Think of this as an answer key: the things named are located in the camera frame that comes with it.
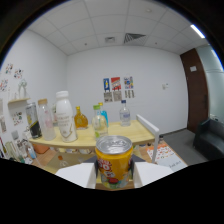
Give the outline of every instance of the can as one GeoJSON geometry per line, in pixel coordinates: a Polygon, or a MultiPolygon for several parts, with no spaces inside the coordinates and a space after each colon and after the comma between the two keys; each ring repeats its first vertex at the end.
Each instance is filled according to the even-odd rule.
{"type": "Polygon", "coordinates": [[[26,116],[30,128],[30,133],[33,139],[38,139],[42,136],[40,124],[37,117],[36,104],[30,103],[26,106],[26,116]]]}
{"type": "Polygon", "coordinates": [[[119,135],[103,136],[95,147],[102,184],[110,189],[125,187],[133,154],[132,142],[119,135]]]}

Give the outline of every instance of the table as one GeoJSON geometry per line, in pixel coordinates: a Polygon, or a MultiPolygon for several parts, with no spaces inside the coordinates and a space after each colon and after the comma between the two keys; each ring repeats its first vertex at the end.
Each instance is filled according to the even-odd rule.
{"type": "MultiPolygon", "coordinates": [[[[33,144],[46,145],[54,148],[90,149],[95,151],[96,140],[91,124],[85,130],[77,130],[78,139],[69,143],[63,142],[59,128],[54,128],[56,138],[52,141],[45,141],[43,137],[36,140],[30,138],[29,141],[33,144]]],[[[122,127],[120,122],[110,122],[108,135],[125,136],[132,141],[133,145],[147,144],[155,140],[154,135],[138,120],[131,120],[131,125],[127,127],[122,127]]]]}

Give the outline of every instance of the gray floor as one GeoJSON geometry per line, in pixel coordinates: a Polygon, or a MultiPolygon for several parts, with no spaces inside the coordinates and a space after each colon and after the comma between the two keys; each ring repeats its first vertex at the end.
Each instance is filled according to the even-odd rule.
{"type": "Polygon", "coordinates": [[[187,163],[188,166],[207,162],[201,153],[193,148],[195,134],[187,129],[164,134],[163,138],[171,148],[187,163]]]}

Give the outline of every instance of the air vent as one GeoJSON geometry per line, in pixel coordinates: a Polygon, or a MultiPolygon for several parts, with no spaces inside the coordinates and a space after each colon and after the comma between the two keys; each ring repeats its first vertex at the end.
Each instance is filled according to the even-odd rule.
{"type": "Polygon", "coordinates": [[[144,46],[148,36],[142,34],[126,33],[124,38],[125,45],[144,46]]]}
{"type": "Polygon", "coordinates": [[[115,43],[115,37],[106,37],[105,42],[106,43],[115,43]]]}

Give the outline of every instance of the brown door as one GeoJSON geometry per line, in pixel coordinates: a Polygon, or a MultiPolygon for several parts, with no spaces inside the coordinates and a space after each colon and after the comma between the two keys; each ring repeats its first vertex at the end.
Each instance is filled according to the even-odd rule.
{"type": "Polygon", "coordinates": [[[196,132],[200,122],[208,118],[208,88],[205,72],[196,49],[180,55],[188,87],[187,129],[196,132]]]}

